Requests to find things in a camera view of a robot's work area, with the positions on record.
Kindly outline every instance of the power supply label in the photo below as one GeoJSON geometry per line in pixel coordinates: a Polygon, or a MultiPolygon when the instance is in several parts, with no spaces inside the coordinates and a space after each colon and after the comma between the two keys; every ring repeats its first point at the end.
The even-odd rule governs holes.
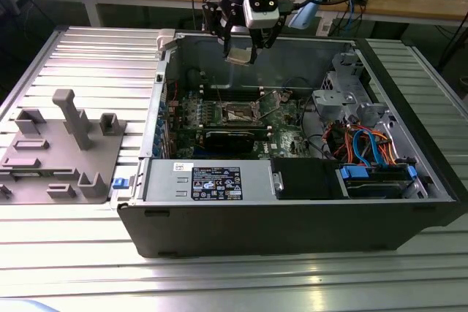
{"type": "Polygon", "coordinates": [[[239,167],[193,167],[192,199],[242,200],[239,167]]]}

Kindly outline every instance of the blue clip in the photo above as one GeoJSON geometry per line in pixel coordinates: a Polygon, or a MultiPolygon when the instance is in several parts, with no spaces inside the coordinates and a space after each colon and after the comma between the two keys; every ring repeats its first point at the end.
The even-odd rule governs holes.
{"type": "Polygon", "coordinates": [[[416,177],[418,176],[418,172],[413,166],[408,166],[408,173],[412,179],[416,179],[416,177]]]}
{"type": "Polygon", "coordinates": [[[346,166],[343,167],[343,168],[341,168],[339,171],[340,171],[341,177],[342,177],[343,179],[348,179],[348,178],[350,177],[350,173],[348,172],[346,166]]]}
{"type": "Polygon", "coordinates": [[[343,166],[340,170],[343,179],[348,178],[369,178],[369,174],[364,166],[343,166]]]}
{"type": "Polygon", "coordinates": [[[129,180],[126,178],[116,178],[112,187],[114,189],[128,189],[130,187],[129,180]]]}

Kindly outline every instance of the slotted aluminum surface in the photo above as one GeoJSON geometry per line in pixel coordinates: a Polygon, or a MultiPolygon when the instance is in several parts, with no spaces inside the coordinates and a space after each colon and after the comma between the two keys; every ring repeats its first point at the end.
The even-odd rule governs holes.
{"type": "MultiPolygon", "coordinates": [[[[37,87],[86,87],[89,81],[113,89],[110,95],[96,90],[95,98],[128,88],[129,99],[136,99],[132,89],[150,86],[132,77],[49,78],[32,77],[31,96],[49,94],[37,87]]],[[[90,118],[106,109],[85,108],[90,118]]],[[[126,132],[139,140],[143,111],[111,110],[132,121],[126,132]]],[[[41,111],[61,118],[53,107],[41,111]]],[[[11,119],[2,131],[15,131],[11,119]]],[[[133,151],[122,148],[121,157],[135,157],[133,151]]],[[[124,173],[122,167],[135,171],[130,165],[116,172],[124,173]]],[[[145,259],[108,204],[0,207],[0,296],[38,300],[59,311],[466,311],[467,267],[468,216],[391,252],[145,259]]]]}
{"type": "MultiPolygon", "coordinates": [[[[368,39],[409,105],[468,188],[468,114],[447,83],[413,48],[400,41],[368,39]]],[[[382,94],[372,80],[377,99],[382,94]]]]}

